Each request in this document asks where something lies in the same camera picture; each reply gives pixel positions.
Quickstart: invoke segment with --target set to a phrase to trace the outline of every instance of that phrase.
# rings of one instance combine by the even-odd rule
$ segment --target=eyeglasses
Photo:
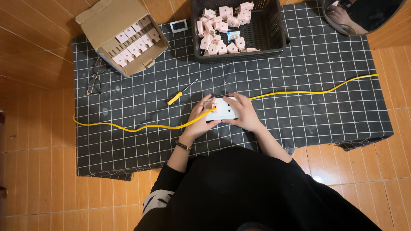
[[[103,74],[106,72],[108,67],[108,64],[102,60],[101,57],[99,57],[94,64],[93,68],[93,76],[91,76],[91,80],[88,82],[87,86],[87,95],[95,95],[95,94],[101,94],[100,89],[101,89],[101,82],[98,80],[99,75]]]

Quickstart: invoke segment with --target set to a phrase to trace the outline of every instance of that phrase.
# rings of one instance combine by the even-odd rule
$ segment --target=open cardboard box
[[[116,51],[116,46],[120,44],[115,37],[146,15],[150,18],[161,40],[154,43],[140,56],[134,57],[134,60],[126,66],[121,67],[108,53],[111,50]],[[155,20],[138,0],[100,0],[93,7],[79,14],[76,22],[80,24],[96,52],[125,77],[153,66],[154,59],[170,47]]]

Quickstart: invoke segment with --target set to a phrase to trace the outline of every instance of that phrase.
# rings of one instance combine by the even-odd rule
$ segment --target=plastic crate
[[[231,28],[231,32],[240,31],[241,37],[244,37],[246,48],[254,47],[261,49],[261,51],[203,55],[205,50],[200,49],[201,38],[197,32],[197,21],[202,16],[204,8],[218,10],[218,7],[228,6],[233,7],[234,11],[234,8],[239,7],[244,2],[246,0],[191,0],[193,47],[197,62],[212,63],[254,60],[276,56],[285,50],[287,42],[279,0],[254,0],[250,24],[240,25],[240,28]],[[227,34],[221,33],[220,35],[221,39],[224,39],[224,42],[227,44]]]

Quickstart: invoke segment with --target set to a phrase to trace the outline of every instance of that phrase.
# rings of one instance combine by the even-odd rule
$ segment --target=screwdriver
[[[167,102],[168,105],[171,105],[172,103],[174,103],[178,98],[180,98],[180,96],[182,95],[182,93],[187,90],[187,88],[189,88],[191,85],[193,85],[193,83],[195,83],[198,79],[194,80],[194,82],[192,82],[190,85],[188,85],[186,88],[184,88],[184,90],[180,91],[179,93],[177,93],[174,98],[172,98],[170,101]]]

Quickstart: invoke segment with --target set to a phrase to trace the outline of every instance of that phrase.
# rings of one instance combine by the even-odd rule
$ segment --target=hand
[[[351,20],[350,16],[347,14],[347,11],[341,7],[331,5],[328,10],[329,11],[326,13],[327,16],[337,24],[353,26],[355,23]]]
[[[215,97],[213,97],[210,103],[203,109],[204,104],[210,97],[211,94],[208,94],[199,103],[197,103],[197,105],[191,111],[190,117],[188,118],[188,122],[192,121],[193,119],[199,117],[200,115],[211,109],[211,106],[215,101]],[[187,139],[189,142],[193,142],[195,139],[206,133],[208,130],[212,129],[214,126],[221,123],[221,120],[213,120],[210,123],[206,123],[206,118],[207,116],[203,116],[198,121],[194,122],[191,125],[188,125],[180,138]]]
[[[223,123],[239,126],[250,132],[256,132],[258,129],[264,127],[258,119],[249,98],[238,93],[231,93],[229,96],[235,97],[237,101],[225,96],[223,97],[224,101],[233,106],[240,113],[240,116],[237,120],[223,120]]]

